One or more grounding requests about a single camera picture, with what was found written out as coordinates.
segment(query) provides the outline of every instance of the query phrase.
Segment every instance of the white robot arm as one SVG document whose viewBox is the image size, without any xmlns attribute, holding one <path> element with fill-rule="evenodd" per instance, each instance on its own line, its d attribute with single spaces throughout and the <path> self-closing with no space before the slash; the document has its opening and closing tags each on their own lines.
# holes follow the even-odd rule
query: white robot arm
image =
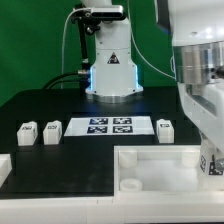
<svg viewBox="0 0 224 224">
<path fill-rule="evenodd" d="M 202 135 L 202 188 L 224 190 L 224 1 L 167 3 L 182 107 Z"/>
<path fill-rule="evenodd" d="M 95 11 L 95 15 L 99 17 L 123 14 L 123 7 L 113 6 L 111 0 L 82 0 L 82 3 L 92 8 L 91 11 Z M 87 98 L 105 103 L 129 101 L 143 91 L 138 83 L 137 66 L 131 59 L 129 20 L 102 19 L 99 28 L 95 34 L 96 61 L 91 67 L 91 82 L 86 89 Z"/>
</svg>

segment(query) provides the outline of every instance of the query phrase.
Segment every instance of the black table surface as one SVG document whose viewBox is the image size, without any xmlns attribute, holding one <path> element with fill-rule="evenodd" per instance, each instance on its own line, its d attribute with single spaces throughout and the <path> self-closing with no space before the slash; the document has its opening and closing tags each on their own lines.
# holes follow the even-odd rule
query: black table surface
<svg viewBox="0 0 224 224">
<path fill-rule="evenodd" d="M 29 90 L 0 107 L 0 153 L 10 153 L 13 170 L 0 189 L 0 199 L 113 196 L 114 146 L 157 145 L 156 135 L 62 137 L 57 146 L 43 144 L 50 121 L 65 132 L 76 117 L 150 116 L 171 120 L 175 145 L 200 144 L 198 129 L 184 115 L 176 87 L 145 88 L 141 99 L 124 104 L 88 101 L 79 90 Z M 17 131 L 36 121 L 34 146 L 19 147 Z"/>
</svg>

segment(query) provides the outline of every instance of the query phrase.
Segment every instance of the white box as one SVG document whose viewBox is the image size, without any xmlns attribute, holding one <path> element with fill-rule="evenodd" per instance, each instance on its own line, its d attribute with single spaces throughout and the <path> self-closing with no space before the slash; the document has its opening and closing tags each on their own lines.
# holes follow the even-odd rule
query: white box
<svg viewBox="0 0 224 224">
<path fill-rule="evenodd" d="M 38 136 L 37 123 L 29 122 L 23 123 L 17 132 L 17 139 L 19 146 L 33 145 Z"/>
<path fill-rule="evenodd" d="M 47 123 L 43 132 L 44 145 L 57 145 L 62 136 L 62 125 L 60 121 Z"/>
<path fill-rule="evenodd" d="M 174 129 L 171 121 L 158 120 L 156 122 L 156 133 L 159 139 L 159 143 L 174 143 Z"/>
</svg>

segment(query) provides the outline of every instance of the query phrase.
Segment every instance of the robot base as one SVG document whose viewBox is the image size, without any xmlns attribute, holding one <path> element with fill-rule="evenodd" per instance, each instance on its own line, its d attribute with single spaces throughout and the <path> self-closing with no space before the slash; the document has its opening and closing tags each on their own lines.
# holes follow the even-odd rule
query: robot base
<svg viewBox="0 0 224 224">
<path fill-rule="evenodd" d="M 143 96 L 143 92 L 136 92 L 127 96 L 100 96 L 94 93 L 86 93 L 86 98 L 88 100 L 94 100 L 101 103 L 126 103 L 140 99 Z"/>
</svg>

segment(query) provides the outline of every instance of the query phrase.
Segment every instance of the white block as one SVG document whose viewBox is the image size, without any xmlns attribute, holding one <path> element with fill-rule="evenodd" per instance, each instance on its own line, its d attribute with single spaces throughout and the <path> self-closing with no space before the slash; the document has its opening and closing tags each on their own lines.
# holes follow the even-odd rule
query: white block
<svg viewBox="0 0 224 224">
<path fill-rule="evenodd" d="M 156 122 L 156 132 L 159 143 L 174 143 L 174 129 L 171 121 L 158 120 Z"/>
<path fill-rule="evenodd" d="M 62 136 L 62 125 L 60 121 L 47 123 L 43 132 L 44 145 L 57 145 Z"/>
<path fill-rule="evenodd" d="M 9 154 L 0 155 L 0 187 L 12 170 L 11 157 Z"/>
<path fill-rule="evenodd" d="M 23 123 L 17 132 L 17 139 L 19 146 L 33 145 L 38 136 L 37 123 L 29 122 Z"/>
</svg>

